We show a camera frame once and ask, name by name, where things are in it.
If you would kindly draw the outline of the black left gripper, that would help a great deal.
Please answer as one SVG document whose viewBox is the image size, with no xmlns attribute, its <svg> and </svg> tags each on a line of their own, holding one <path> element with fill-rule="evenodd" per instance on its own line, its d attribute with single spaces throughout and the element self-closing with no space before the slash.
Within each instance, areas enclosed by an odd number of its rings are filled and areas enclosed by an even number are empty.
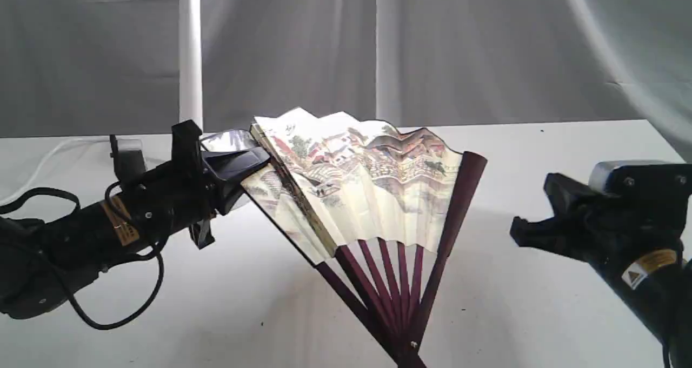
<svg viewBox="0 0 692 368">
<path fill-rule="evenodd" d="M 171 158 L 128 181 L 108 196 L 108 211 L 123 227 L 147 242 L 188 230 L 198 249 L 215 242 L 211 220 L 250 202 L 236 185 L 270 162 L 261 146 L 230 152 L 206 151 L 201 129 L 187 120 L 171 127 Z"/>
</svg>

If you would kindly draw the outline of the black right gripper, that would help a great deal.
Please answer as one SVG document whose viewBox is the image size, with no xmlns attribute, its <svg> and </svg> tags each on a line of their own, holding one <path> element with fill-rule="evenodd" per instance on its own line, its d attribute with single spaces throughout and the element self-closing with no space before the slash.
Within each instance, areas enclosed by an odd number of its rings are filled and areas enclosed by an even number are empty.
<svg viewBox="0 0 692 368">
<path fill-rule="evenodd" d="M 688 198 L 600 193 L 561 173 L 548 173 L 544 194 L 554 217 L 514 216 L 519 247 L 589 264 L 621 298 L 680 298 L 690 290 L 682 235 Z"/>
</svg>

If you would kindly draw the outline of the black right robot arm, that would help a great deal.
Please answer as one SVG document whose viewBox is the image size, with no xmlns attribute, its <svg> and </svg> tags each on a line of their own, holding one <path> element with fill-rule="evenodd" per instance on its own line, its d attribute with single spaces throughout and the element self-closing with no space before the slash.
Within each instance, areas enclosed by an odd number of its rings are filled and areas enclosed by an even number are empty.
<svg viewBox="0 0 692 368">
<path fill-rule="evenodd" d="M 589 264 L 660 342 L 665 367 L 690 367 L 690 261 L 682 233 L 687 164 L 621 166 L 601 189 L 549 173 L 553 216 L 516 216 L 510 235 L 529 247 Z"/>
</svg>

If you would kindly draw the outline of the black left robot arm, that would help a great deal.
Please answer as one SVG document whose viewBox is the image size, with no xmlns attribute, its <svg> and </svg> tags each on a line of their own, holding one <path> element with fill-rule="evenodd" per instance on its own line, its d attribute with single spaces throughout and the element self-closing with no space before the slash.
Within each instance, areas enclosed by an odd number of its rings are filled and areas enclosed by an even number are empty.
<svg viewBox="0 0 692 368">
<path fill-rule="evenodd" d="M 227 215 L 244 193 L 242 181 L 270 163 L 270 153 L 242 129 L 203 137 L 188 120 L 171 128 L 171 158 L 146 170 L 141 149 L 109 136 L 116 181 L 101 201 L 81 206 L 73 193 L 32 188 L 2 205 L 2 314 L 25 320 L 70 303 L 96 330 L 113 330 L 148 309 L 162 286 L 162 252 L 187 230 L 197 248 L 215 242 L 210 222 Z M 120 321 L 100 324 L 76 292 L 119 265 L 157 262 L 154 289 Z"/>
</svg>

